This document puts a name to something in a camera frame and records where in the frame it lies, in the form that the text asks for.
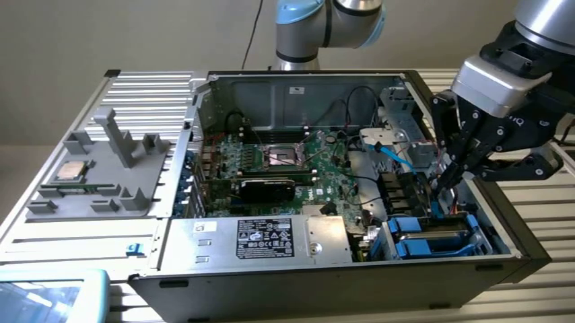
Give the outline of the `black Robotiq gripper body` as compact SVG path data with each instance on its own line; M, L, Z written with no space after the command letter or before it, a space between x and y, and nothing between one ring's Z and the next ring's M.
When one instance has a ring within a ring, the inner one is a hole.
M496 135L497 129L502 129L496 143L501 151L538 147L550 140L560 119L572 112L573 90L542 84L528 92L518 108L501 118L490 116L462 100L462 131L481 142Z

